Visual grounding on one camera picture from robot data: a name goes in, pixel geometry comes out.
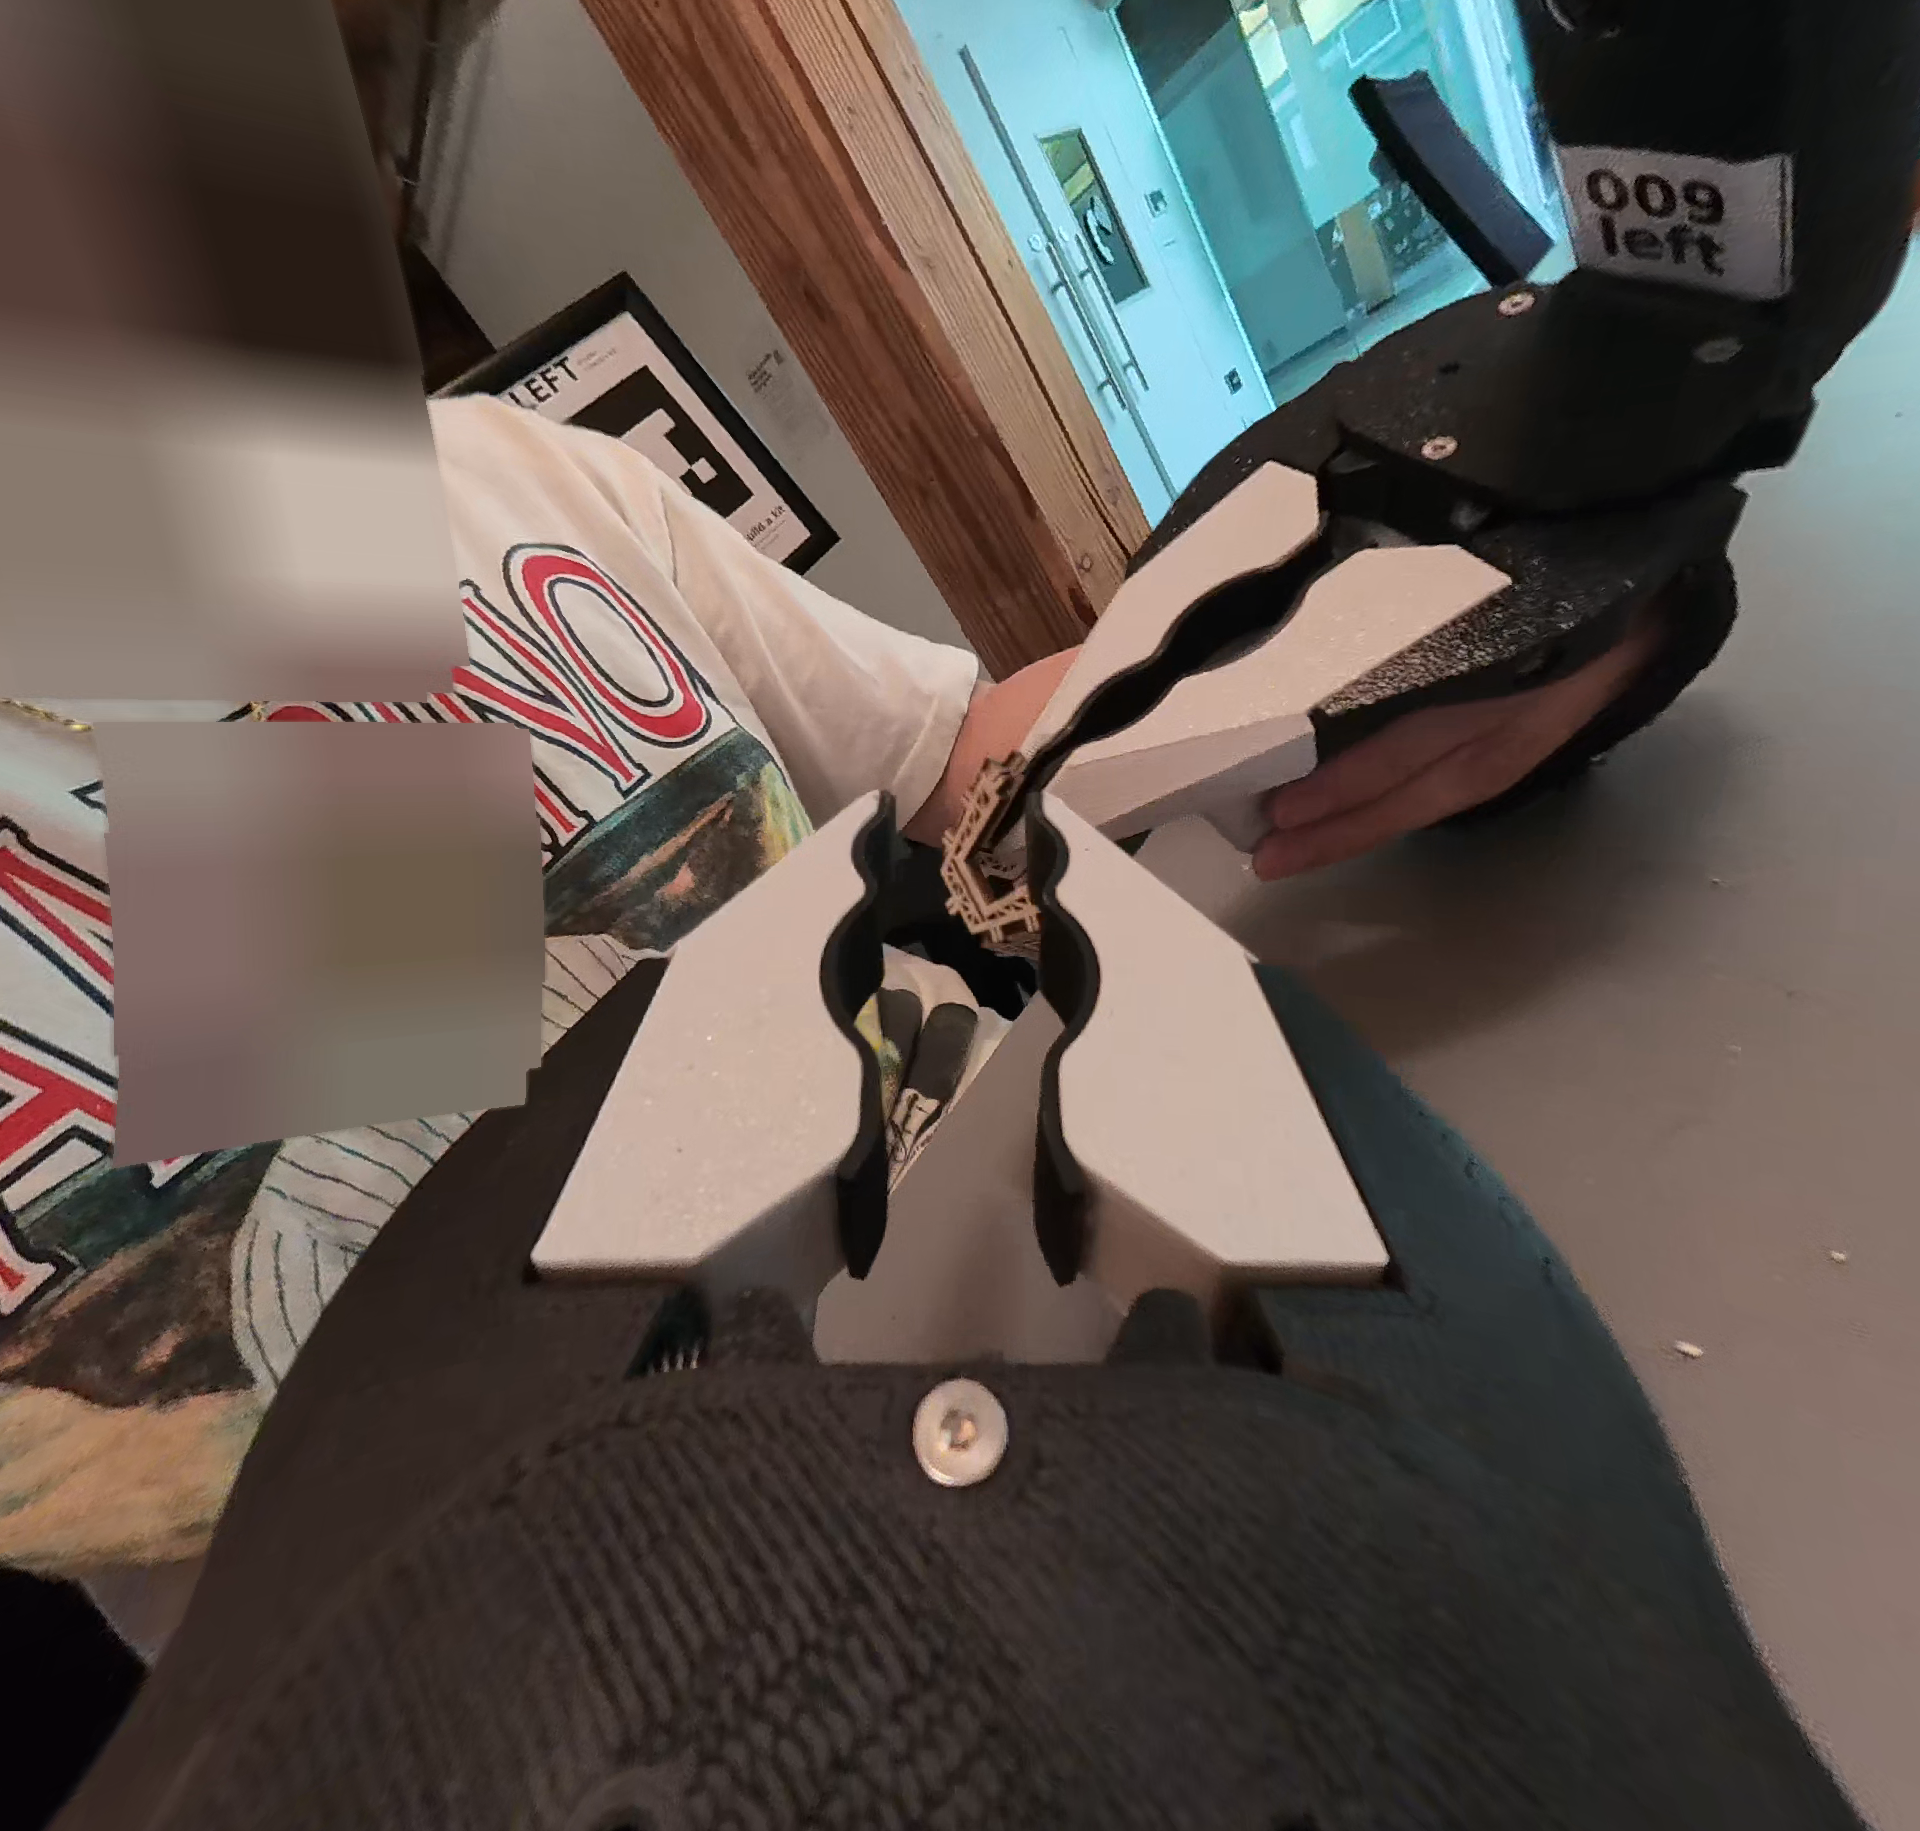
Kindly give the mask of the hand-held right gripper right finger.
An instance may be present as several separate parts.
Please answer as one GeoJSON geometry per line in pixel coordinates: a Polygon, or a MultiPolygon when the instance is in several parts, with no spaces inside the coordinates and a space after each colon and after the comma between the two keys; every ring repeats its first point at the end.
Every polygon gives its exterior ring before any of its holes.
{"type": "Polygon", "coordinates": [[[1044,1051],[1031,1212],[1044,1267],[1211,1323],[1269,1288],[1375,1288],[1390,1255],[1233,936],[1045,791],[1027,802],[1044,1051]]]}

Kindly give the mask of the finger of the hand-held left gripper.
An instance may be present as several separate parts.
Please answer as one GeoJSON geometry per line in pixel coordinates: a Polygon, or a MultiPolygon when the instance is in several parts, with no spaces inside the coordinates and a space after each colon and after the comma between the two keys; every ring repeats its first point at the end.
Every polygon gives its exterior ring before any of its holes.
{"type": "Polygon", "coordinates": [[[1261,644],[1188,673],[1115,735],[1080,743],[1048,788],[1114,840],[1200,817],[1229,844],[1256,844],[1263,798],[1318,762],[1310,711],[1505,587],[1504,572],[1456,546],[1357,550],[1261,644]]]}
{"type": "Polygon", "coordinates": [[[1228,646],[1276,627],[1283,575],[1319,529],[1310,474],[1263,463],[1119,587],[1022,743],[1031,778],[1114,737],[1228,646]]]}

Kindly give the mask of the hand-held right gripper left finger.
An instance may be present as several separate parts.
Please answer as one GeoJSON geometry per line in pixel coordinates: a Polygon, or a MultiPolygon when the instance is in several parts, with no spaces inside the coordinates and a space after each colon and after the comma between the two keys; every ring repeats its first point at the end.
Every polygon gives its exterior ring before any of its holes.
{"type": "Polygon", "coordinates": [[[779,1290],[863,1277],[889,1218],[875,921],[896,800],[856,798],[669,955],[530,1249],[541,1281],[779,1290]]]}

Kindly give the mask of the small wooden tower midsection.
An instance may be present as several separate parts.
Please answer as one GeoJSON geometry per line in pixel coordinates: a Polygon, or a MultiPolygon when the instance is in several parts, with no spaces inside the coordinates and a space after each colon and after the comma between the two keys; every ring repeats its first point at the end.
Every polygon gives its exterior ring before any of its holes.
{"type": "Polygon", "coordinates": [[[1027,888],[1028,760],[988,762],[943,835],[940,877],[950,914],[988,952],[1035,959],[1040,914],[1027,888]]]}

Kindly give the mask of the person's left hand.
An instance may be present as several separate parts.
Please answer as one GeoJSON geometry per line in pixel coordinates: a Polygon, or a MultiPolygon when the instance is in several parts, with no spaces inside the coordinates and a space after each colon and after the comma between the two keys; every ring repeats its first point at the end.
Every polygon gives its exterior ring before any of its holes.
{"type": "Polygon", "coordinates": [[[1274,788],[1252,873],[1283,881],[1345,865],[1474,810],[1524,783],[1601,716],[1665,644],[1665,608],[1643,606],[1594,662],[1500,699],[1397,718],[1274,788]]]}

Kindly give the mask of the black chair back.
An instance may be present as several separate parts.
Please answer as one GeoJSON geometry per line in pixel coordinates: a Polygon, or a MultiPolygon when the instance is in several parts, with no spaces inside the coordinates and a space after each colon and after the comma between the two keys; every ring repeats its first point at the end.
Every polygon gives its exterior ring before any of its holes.
{"type": "Polygon", "coordinates": [[[1439,224],[1489,287],[1519,290],[1554,240],[1453,115],[1426,70],[1360,76],[1349,102],[1379,161],[1439,224]]]}

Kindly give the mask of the glass door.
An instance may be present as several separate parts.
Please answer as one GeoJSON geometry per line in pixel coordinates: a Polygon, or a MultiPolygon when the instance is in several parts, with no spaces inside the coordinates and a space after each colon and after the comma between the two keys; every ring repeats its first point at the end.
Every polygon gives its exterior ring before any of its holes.
{"type": "Polygon", "coordinates": [[[1181,481],[1166,389],[1125,310],[1157,295],[1114,215],[1074,62],[1060,41],[969,37],[955,48],[982,175],[1148,524],[1181,481]]]}

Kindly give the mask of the black framed board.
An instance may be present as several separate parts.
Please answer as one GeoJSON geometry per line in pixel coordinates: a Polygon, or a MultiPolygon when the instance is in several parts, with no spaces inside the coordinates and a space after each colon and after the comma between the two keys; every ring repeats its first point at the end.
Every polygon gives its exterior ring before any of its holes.
{"type": "Polygon", "coordinates": [[[634,449],[789,571],[808,572],[840,545],[824,513],[626,273],[436,393],[474,394],[634,449]]]}

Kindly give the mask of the wooden post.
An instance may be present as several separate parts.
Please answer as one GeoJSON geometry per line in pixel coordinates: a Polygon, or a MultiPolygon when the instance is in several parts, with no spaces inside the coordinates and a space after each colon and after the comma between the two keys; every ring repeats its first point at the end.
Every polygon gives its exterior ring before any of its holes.
{"type": "Polygon", "coordinates": [[[997,673],[1078,644],[1140,499],[894,0],[580,0],[997,673]]]}

